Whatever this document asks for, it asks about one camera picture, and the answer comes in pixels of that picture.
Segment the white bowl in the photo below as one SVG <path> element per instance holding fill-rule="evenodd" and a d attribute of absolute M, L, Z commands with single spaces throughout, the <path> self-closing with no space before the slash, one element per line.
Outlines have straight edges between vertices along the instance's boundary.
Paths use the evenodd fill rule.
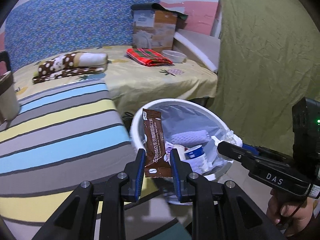
<path fill-rule="evenodd" d="M 163 50 L 161 54 L 171 60 L 173 63 L 182 63 L 187 57 L 183 53 L 173 50 Z"/>

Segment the beige container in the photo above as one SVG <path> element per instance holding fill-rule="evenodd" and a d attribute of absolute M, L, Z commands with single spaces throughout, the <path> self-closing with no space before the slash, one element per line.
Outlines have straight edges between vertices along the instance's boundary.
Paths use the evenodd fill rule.
<path fill-rule="evenodd" d="M 0 124 L 14 119 L 20 111 L 11 71 L 0 76 Z"/>

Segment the blue stripe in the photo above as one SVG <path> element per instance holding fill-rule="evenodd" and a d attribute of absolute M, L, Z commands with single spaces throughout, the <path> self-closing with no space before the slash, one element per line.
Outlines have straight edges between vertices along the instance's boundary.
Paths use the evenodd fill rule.
<path fill-rule="evenodd" d="M 28 110 L 31 110 L 40 106 L 44 106 L 50 103 L 54 103 L 63 99 L 71 98 L 74 96 L 80 96 L 88 93 L 103 91 L 103 90 L 107 90 L 107 86 L 105 84 L 96 84 L 96 85 L 87 86 L 87 87 L 75 88 L 72 90 L 54 94 L 52 96 L 47 96 L 44 98 L 39 98 L 38 100 L 32 101 L 30 103 L 27 103 L 21 106 L 20 114 Z"/>
<path fill-rule="evenodd" d="M 125 127 L 115 126 L 3 157 L 0 159 L 0 173 L 54 163 L 128 141 L 130 139 Z"/>

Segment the striped mattress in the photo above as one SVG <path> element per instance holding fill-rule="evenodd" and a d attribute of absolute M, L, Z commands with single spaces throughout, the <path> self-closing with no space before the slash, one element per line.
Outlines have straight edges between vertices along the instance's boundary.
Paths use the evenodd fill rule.
<path fill-rule="evenodd" d="M 32 236 L 79 183 L 105 181 L 136 154 L 102 80 L 19 102 L 19 115 L 0 125 L 0 214 Z M 145 195 L 157 190 L 150 183 Z"/>

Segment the gray stripe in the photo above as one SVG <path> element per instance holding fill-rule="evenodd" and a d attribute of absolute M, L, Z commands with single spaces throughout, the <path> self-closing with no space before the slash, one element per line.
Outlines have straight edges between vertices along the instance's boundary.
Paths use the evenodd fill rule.
<path fill-rule="evenodd" d="M 15 119 L 11 121 L 9 126 L 7 128 L 13 127 L 15 125 L 18 125 L 22 122 L 54 113 L 59 112 L 67 108 L 76 107 L 79 105 L 89 104 L 93 102 L 97 102 L 101 99 L 106 99 L 109 96 L 108 91 L 98 91 L 92 94 L 86 94 L 86 95 L 80 95 L 77 97 L 67 98 L 58 102 L 50 103 L 48 105 L 40 106 L 35 109 L 31 109 L 30 111 L 26 111 L 22 114 L 19 114 Z M 0 132 L 7 129 L 5 126 L 0 126 Z"/>
<path fill-rule="evenodd" d="M 45 192 L 123 171 L 136 154 L 131 144 L 57 166 L 0 177 L 0 194 Z"/>
<path fill-rule="evenodd" d="M 19 100 L 19 103 L 21 105 L 25 105 L 26 103 L 29 103 L 31 101 L 34 101 L 36 99 L 39 98 L 43 98 L 45 96 L 50 96 L 50 95 L 54 95 L 63 91 L 67 91 L 70 89 L 74 89 L 74 88 L 79 88 L 79 87 L 85 87 L 85 86 L 90 86 L 90 85 L 94 85 L 94 84 L 105 84 L 105 82 L 103 80 L 89 80 L 89 81 L 83 81 L 83 82 L 75 82 L 75 83 L 70 83 L 70 84 L 66 84 L 66 85 L 62 85 L 59 87 L 55 87 L 55 88 L 51 88 L 51 89 L 47 89 L 45 91 L 41 91 L 39 93 L 36 93 L 34 95 L 25 97 L 21 100 Z"/>
<path fill-rule="evenodd" d="M 115 123 L 122 123 L 121 117 L 110 111 L 54 125 L 0 143 L 0 156 Z"/>
<path fill-rule="evenodd" d="M 4 222 L 17 240 L 31 240 L 40 229 L 40 226 L 22 225 L 5 218 Z"/>

